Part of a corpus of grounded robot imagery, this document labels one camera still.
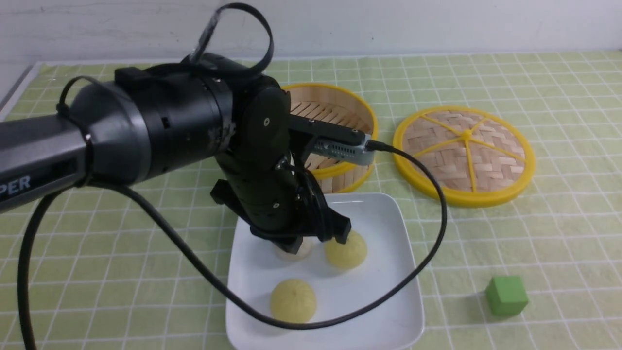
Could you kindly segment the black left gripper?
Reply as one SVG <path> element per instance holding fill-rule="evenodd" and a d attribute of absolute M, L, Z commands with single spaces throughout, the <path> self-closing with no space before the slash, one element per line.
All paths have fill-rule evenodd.
<path fill-rule="evenodd" d="M 304 236 L 346 244 L 351 220 L 329 206 L 319 213 L 302 190 L 301 174 L 289 166 L 291 99 L 273 78 L 239 81 L 234 91 L 236 132 L 227 150 L 216 155 L 224 179 L 210 195 L 231 209 L 251 233 L 285 253 L 298 253 Z"/>

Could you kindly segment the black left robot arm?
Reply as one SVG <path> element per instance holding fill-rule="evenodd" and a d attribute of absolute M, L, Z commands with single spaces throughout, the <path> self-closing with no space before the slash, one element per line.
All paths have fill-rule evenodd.
<path fill-rule="evenodd" d="M 318 122 L 291 115 L 273 78 L 207 54 L 199 66 L 123 67 L 56 113 L 1 124 L 1 211 L 106 182 L 131 186 L 215 158 L 210 195 L 287 253 L 305 236 L 344 244 L 346 218 L 304 169 Z"/>

